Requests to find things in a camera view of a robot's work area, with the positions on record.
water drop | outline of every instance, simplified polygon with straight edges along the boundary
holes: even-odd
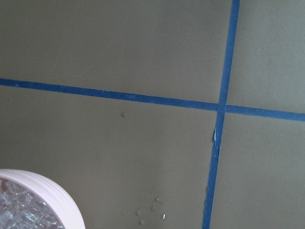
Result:
[[[160,201],[159,197],[156,197],[156,198],[154,199],[154,201],[155,201],[155,202],[158,202],[159,204],[163,204],[163,203]]]
[[[139,224],[140,224],[140,225],[144,225],[144,224],[145,224],[145,221],[144,221],[143,219],[141,219],[141,220],[139,221]]]
[[[140,208],[138,208],[138,209],[135,211],[135,214],[136,214],[137,216],[141,215],[141,210],[140,210]]]
[[[151,211],[155,211],[156,210],[156,206],[151,206]]]
[[[127,112],[123,112],[123,113],[121,114],[121,116],[122,116],[123,118],[126,118],[126,117],[127,117]]]

green-gray panel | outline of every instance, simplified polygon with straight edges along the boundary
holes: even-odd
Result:
[[[201,228],[216,112],[11,87],[0,96],[0,167],[58,182],[87,228]]]
[[[305,227],[305,123],[227,114],[211,229]]]
[[[228,104],[305,112],[305,1],[242,0]]]
[[[0,3],[1,78],[214,102],[231,3]]]

white bowl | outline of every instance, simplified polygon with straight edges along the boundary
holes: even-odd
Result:
[[[0,178],[15,182],[43,199],[65,229],[85,229],[74,200],[54,181],[36,173],[15,169],[0,169]]]

tape strip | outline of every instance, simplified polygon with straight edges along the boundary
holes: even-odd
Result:
[[[275,110],[234,106],[234,105],[227,105],[226,112],[234,113],[234,114],[241,114],[241,115],[252,115],[252,116],[279,118],[279,119],[305,122],[305,114],[302,114],[302,113],[275,111]]]
[[[72,87],[72,86],[64,86],[64,85],[56,85],[56,84],[48,84],[48,83],[36,83],[36,82],[10,80],[10,79],[2,79],[2,78],[0,78],[0,85],[29,88],[29,89],[36,89],[36,90],[43,90],[50,92],[80,94],[80,95],[87,95],[94,97],[128,100],[128,101],[135,101],[135,102],[142,102],[149,104],[161,104],[161,105],[169,105],[169,106],[195,108],[195,109],[209,110],[209,111],[217,111],[217,107],[218,107],[218,104],[214,104],[214,103],[164,98],[164,97],[149,96],[142,94],[111,92],[111,91],[104,91],[98,89]]]
[[[205,197],[205,205],[203,212],[203,223],[202,223],[203,229],[209,229],[211,223],[213,199],[214,199],[217,168],[218,168],[218,158],[219,158],[219,151],[220,151],[221,139],[224,128],[224,116],[225,116],[225,108],[226,108],[229,83],[230,83],[230,74],[231,74],[231,66],[232,66],[232,59],[234,52],[239,4],[240,4],[239,0],[232,1],[229,30],[227,35],[227,44],[226,44],[225,56],[224,56],[223,76],[220,87],[219,104],[218,104],[216,124],[215,124],[215,140],[212,147],[208,186],[207,186],[207,193]]]

blue painter's tape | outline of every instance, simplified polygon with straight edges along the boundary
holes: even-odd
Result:
[[[305,114],[302,113],[292,113],[286,111],[275,111],[275,110],[234,106],[234,105],[227,105],[226,112],[234,113],[234,114],[253,115],[253,116],[279,118],[279,119],[305,122]]]
[[[232,66],[232,59],[234,52],[239,5],[240,5],[239,0],[232,1],[229,30],[227,35],[227,44],[226,44],[225,56],[224,56],[223,77],[220,87],[219,104],[218,104],[216,124],[215,124],[215,141],[212,147],[208,186],[205,197],[203,223],[202,223],[203,229],[209,229],[211,224],[212,207],[213,207],[217,168],[218,168],[218,158],[219,158],[220,145],[221,145],[221,139],[224,128],[224,116],[225,116],[225,108],[226,108],[229,83],[230,83],[230,74],[231,74],[231,66]]]
[[[195,108],[195,109],[209,110],[209,111],[217,111],[217,107],[218,107],[218,104],[192,101],[192,100],[164,98],[164,97],[149,96],[142,94],[131,94],[131,93],[123,93],[123,92],[111,92],[111,91],[104,91],[98,89],[72,87],[72,86],[64,86],[64,85],[56,85],[56,84],[48,84],[48,83],[36,83],[36,82],[10,80],[10,79],[2,79],[2,78],[0,78],[0,85],[29,88],[29,89],[36,89],[36,90],[43,90],[50,92],[80,94],[80,95],[118,99],[118,100],[128,100],[128,101],[135,101],[135,102],[142,102],[149,104],[179,106],[179,107]]]

